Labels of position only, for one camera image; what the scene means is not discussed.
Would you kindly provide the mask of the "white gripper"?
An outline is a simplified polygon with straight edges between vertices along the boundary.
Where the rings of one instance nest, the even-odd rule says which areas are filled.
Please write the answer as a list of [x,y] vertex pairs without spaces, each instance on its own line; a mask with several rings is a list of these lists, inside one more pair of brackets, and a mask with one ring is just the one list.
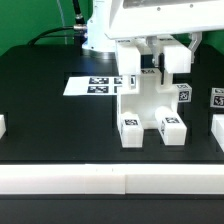
[[157,35],[190,33],[191,63],[202,41],[200,31],[224,29],[224,0],[106,0],[104,32],[110,39],[148,37],[153,64],[162,69]]

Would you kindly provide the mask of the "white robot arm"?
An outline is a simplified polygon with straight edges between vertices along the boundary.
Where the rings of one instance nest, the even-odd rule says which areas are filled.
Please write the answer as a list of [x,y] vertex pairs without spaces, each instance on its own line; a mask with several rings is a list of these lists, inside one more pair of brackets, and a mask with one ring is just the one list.
[[116,55],[122,75],[140,72],[136,40],[165,55],[169,73],[191,68],[204,31],[224,29],[224,0],[93,0],[84,48]]

